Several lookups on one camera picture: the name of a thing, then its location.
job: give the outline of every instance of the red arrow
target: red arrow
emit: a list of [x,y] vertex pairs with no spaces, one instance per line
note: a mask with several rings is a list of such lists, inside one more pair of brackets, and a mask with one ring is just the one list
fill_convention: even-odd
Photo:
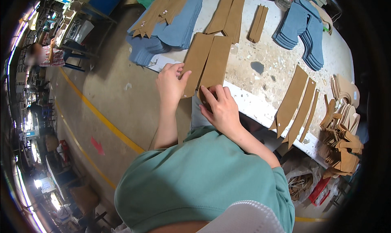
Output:
[[104,155],[102,145],[100,143],[98,144],[98,142],[93,137],[91,137],[91,143],[96,148],[96,150],[98,150],[99,155]]

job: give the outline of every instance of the hand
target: hand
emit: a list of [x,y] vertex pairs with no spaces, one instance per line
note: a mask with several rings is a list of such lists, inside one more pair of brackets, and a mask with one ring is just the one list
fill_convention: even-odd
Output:
[[50,47],[51,48],[54,48],[54,45],[56,44],[56,41],[55,41],[55,38],[53,38],[51,41],[50,41]]
[[[209,112],[204,105],[199,105],[201,113],[218,131],[233,140],[235,134],[244,128],[239,121],[238,105],[231,96],[230,89],[218,84],[210,87],[209,90],[201,86],[201,90],[213,112]],[[214,92],[217,94],[217,100],[213,96]]]
[[179,100],[185,91],[187,80],[192,73],[187,71],[179,80],[178,77],[181,75],[184,65],[184,63],[168,63],[159,73],[156,79],[156,86],[160,94],[161,107],[173,108],[174,110],[178,107]]

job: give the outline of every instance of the table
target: table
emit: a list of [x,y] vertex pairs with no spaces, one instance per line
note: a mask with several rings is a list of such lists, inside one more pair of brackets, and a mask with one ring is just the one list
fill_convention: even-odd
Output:
[[[205,30],[218,2],[219,0],[203,0],[203,7],[195,24],[193,35]],[[247,35],[259,4],[267,6],[269,11],[260,41],[252,43],[247,39]],[[325,64],[318,72],[311,70],[301,58],[304,53],[304,44],[300,38],[299,44],[293,50],[286,50],[273,41],[272,35],[284,14],[285,12],[281,11],[272,1],[245,1],[240,41],[239,44],[231,46],[223,85],[230,88],[240,112],[270,128],[291,82],[296,65],[299,65],[317,83],[316,88],[320,90],[320,94],[314,118],[304,142],[300,143],[298,140],[304,130],[302,127],[293,144],[327,168],[328,165],[324,159],[318,155],[320,149],[327,149],[319,140],[319,124],[326,114],[324,95],[327,94],[329,100],[333,98],[330,86],[330,75],[332,74],[341,74],[348,81],[354,82],[351,52],[338,31],[333,30],[331,36],[323,32],[322,49]],[[156,55],[151,61],[154,64],[151,64],[149,68],[159,71],[166,62],[183,62],[186,53],[187,50],[181,50]],[[253,61],[264,65],[262,74],[251,68],[250,64]],[[288,130],[285,129],[282,137],[286,136]]]
[[53,179],[53,182],[54,184],[57,186],[58,188],[58,191],[61,195],[61,197],[63,198],[64,201],[66,201],[68,199],[68,196],[67,196],[67,192],[65,191],[65,187],[69,186],[70,184],[72,184],[73,182],[76,182],[79,180],[79,178],[75,178],[75,179],[72,179],[68,182],[66,182],[65,184],[59,184],[58,182],[58,179],[57,179],[57,176],[63,172],[66,172],[66,171],[63,171],[63,172],[60,172],[60,173],[55,173],[53,171],[53,166],[52,164],[49,162],[49,159],[48,159],[48,155],[46,155],[46,165],[48,166],[48,171],[50,173],[50,175],[52,176],[52,179]]
[[[103,35],[102,39],[100,40],[100,43],[99,43],[99,46],[98,48],[96,49],[96,53],[93,54],[93,53],[89,53],[89,52],[85,52],[85,51],[80,51],[80,50],[77,50],[77,49],[74,49],[72,47],[68,47],[68,46],[65,46],[63,45],[64,43],[64,40],[66,40],[66,35],[68,35],[70,29],[71,29],[71,25],[72,23],[75,21],[75,19],[77,18],[77,15],[82,11],[82,9],[85,8],[99,16],[101,16],[102,18],[104,18],[106,21],[109,21],[111,22],[110,26],[108,27],[108,29],[106,30],[105,34]],[[79,52],[79,53],[82,53],[82,54],[85,54],[85,55],[88,55],[88,56],[92,56],[92,57],[96,57],[98,58],[99,56],[97,55],[97,53],[99,52],[99,49],[100,49],[100,46],[102,45],[104,39],[106,38],[106,35],[109,33],[111,27],[113,26],[113,24],[116,24],[117,22],[115,20],[113,20],[112,18],[110,18],[109,16],[101,13],[99,10],[95,9],[93,6],[91,6],[90,4],[86,3],[86,2],[81,2],[81,7],[78,11],[75,11],[73,13],[73,15],[70,17],[70,22],[69,24],[66,25],[66,28],[65,29],[58,29],[57,30],[57,33],[56,33],[56,36],[55,36],[55,41],[56,41],[56,47],[57,48],[65,48],[65,49],[70,49],[70,50],[74,50],[76,52]]]

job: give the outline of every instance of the white worktable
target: white worktable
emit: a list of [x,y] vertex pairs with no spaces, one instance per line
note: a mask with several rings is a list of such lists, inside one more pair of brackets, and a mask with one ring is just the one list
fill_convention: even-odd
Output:
[[[203,0],[203,7],[195,24],[193,35],[205,30],[219,1]],[[247,39],[247,35],[259,4],[267,6],[269,11],[261,39],[254,44]],[[330,87],[330,75],[332,74],[341,74],[347,80],[354,81],[351,52],[338,31],[334,29],[331,36],[323,32],[322,49],[325,64],[318,72],[311,70],[301,58],[304,53],[304,44],[300,38],[299,44],[293,50],[286,50],[273,41],[272,35],[284,13],[272,1],[245,1],[240,41],[239,44],[231,47],[224,86],[230,88],[240,112],[269,128],[286,94],[296,65],[299,65],[317,83],[316,88],[320,90],[320,93],[315,115],[304,142],[300,143],[298,140],[304,130],[302,127],[293,144],[323,167],[327,167],[324,159],[318,155],[320,149],[325,149],[322,142],[318,140],[320,134],[319,123],[326,114],[324,95],[327,94],[329,100],[333,98]],[[159,71],[159,66],[164,66],[166,62],[173,62],[173,60],[183,62],[186,53],[187,50],[179,50],[156,55],[151,61],[153,64],[150,68]],[[258,61],[264,65],[262,74],[251,68],[250,64],[253,61]],[[282,133],[282,137],[286,136],[292,123],[293,120]]]

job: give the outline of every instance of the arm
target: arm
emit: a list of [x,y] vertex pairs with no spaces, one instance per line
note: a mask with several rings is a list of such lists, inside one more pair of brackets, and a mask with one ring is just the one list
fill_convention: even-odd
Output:
[[160,94],[160,114],[154,149],[169,148],[178,144],[175,112],[191,74],[191,71],[187,71],[180,80],[178,79],[184,65],[184,63],[168,63],[156,79]]
[[212,86],[209,90],[201,86],[213,113],[200,105],[201,113],[231,141],[240,146],[247,153],[254,153],[265,160],[271,168],[280,167],[277,157],[264,144],[250,134],[239,121],[238,105],[231,96],[228,87],[220,84]]
[[50,53],[49,53],[49,62],[50,62],[50,64],[53,63],[53,58],[54,58],[53,48],[54,48],[54,44],[55,44],[54,39],[52,39],[50,41]]

